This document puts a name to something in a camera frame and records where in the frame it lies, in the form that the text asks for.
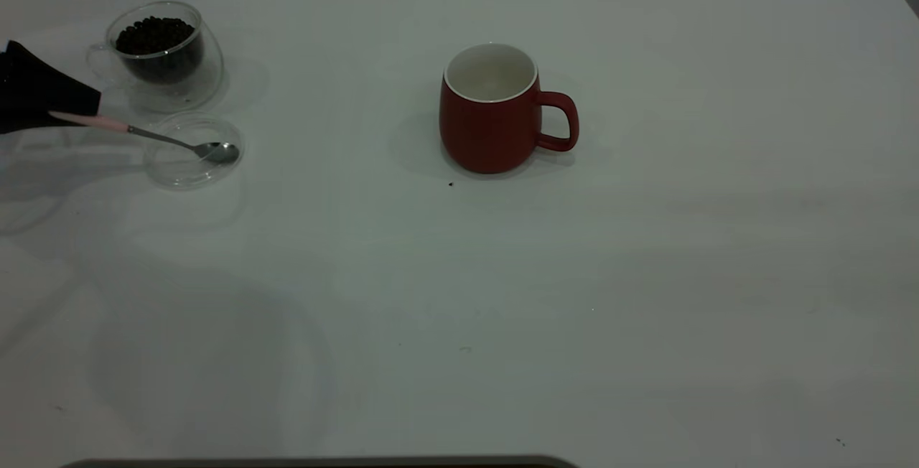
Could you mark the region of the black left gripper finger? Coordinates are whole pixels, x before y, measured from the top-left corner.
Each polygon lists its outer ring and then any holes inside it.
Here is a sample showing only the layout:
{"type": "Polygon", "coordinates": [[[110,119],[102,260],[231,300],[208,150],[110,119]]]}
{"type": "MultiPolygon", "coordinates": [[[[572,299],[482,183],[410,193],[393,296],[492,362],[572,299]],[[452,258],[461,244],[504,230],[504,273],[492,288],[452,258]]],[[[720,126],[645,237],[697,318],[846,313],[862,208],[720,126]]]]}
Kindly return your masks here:
{"type": "Polygon", "coordinates": [[[1,53],[3,117],[46,117],[50,111],[98,114],[101,92],[47,65],[19,42],[1,53]]]}
{"type": "Polygon", "coordinates": [[[50,115],[1,115],[0,134],[7,135],[39,128],[72,127],[72,122],[50,115]]]}

